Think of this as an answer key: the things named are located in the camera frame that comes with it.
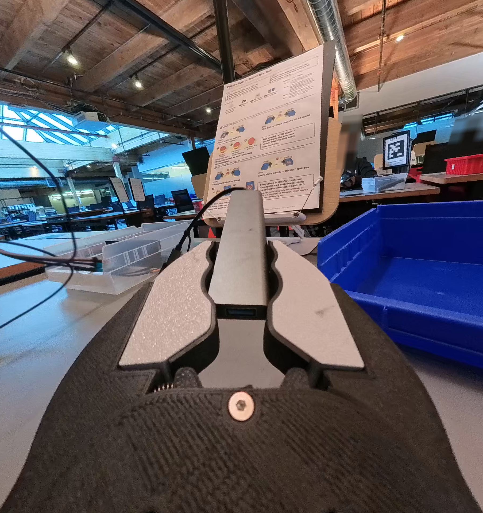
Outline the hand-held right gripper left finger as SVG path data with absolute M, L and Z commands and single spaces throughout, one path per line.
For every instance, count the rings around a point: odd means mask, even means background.
M 202 242 L 155 278 L 126 339 L 120 370 L 155 370 L 168 383 L 182 369 L 200 375 L 214 362 L 219 327 L 208 283 L 216 250 L 215 242 Z

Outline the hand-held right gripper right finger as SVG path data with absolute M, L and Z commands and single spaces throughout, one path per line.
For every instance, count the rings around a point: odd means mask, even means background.
M 365 363 L 328 279 L 280 241 L 270 241 L 266 359 L 282 374 L 306 372 L 315 387 L 324 371 L 363 372 Z

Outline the grey metal USB hub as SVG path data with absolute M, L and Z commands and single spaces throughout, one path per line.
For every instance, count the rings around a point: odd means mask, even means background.
M 261 193 L 232 192 L 208 288 L 218 318 L 266 318 L 269 302 L 266 244 Z

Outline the grey desk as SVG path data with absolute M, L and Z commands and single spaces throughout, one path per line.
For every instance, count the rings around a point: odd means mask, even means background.
M 119 296 L 61 291 L 0 330 L 0 509 L 63 376 L 140 286 Z M 406 351 L 483 510 L 483 372 Z

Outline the clear plastic tray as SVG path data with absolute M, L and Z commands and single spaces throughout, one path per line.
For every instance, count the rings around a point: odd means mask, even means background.
M 137 237 L 112 244 L 79 240 L 78 256 L 98 258 L 95 271 L 75 271 L 66 289 L 118 295 L 147 282 L 161 268 L 174 244 Z
M 104 232 L 87 232 L 86 236 L 76 239 L 77 256 L 90 258 L 103 253 L 106 245 L 114 246 L 108 255 L 116 255 L 139 247 L 155 244 L 155 251 L 174 247 L 181 239 L 191 221 L 163 221 L 142 224 Z

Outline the black office chair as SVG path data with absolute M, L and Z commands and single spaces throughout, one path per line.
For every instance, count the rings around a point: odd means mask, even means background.
M 171 191 L 177 213 L 195 211 L 194 203 L 187 189 Z

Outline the blue plastic bin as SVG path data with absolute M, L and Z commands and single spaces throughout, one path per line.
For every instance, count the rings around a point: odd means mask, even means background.
M 395 343 L 483 370 L 483 200 L 380 205 L 317 266 Z

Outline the clear lidded container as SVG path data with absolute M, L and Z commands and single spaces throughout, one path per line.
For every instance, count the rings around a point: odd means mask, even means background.
M 405 188 L 407 173 L 392 173 L 385 176 L 365 177 L 361 179 L 361 186 L 365 193 L 377 193 L 396 188 Z

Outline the wooden work table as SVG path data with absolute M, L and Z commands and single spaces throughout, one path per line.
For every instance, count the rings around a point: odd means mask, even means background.
M 377 202 L 382 200 L 403 199 L 409 197 L 436 196 L 440 194 L 440 192 L 441 189 L 436 186 L 423 183 L 409 183 L 404 184 L 404 188 L 402 189 L 392 188 L 378 192 L 364 192 L 362 190 L 340 192 L 339 202 Z

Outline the ceiling projector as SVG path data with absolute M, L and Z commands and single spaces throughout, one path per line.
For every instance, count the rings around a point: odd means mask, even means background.
M 109 118 L 97 111 L 79 111 L 72 116 L 72 124 L 76 130 L 98 131 L 110 125 Z

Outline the red plastic bin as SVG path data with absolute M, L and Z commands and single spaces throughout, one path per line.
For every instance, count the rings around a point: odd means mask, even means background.
M 470 176 L 483 174 L 483 153 L 471 156 L 448 158 L 446 161 L 446 174 L 455 176 Z

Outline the black ceiling pole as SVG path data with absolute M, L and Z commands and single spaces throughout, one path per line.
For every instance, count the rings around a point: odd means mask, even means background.
M 223 83 L 236 80 L 227 1 L 213 1 Z

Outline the silver ventilation duct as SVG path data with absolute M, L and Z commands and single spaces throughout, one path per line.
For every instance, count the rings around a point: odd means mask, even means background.
M 334 43 L 334 70 L 341 87 L 341 98 L 338 100 L 338 106 L 344 107 L 357 98 L 357 88 L 338 2 L 308 1 L 308 4 L 324 42 L 331 41 Z

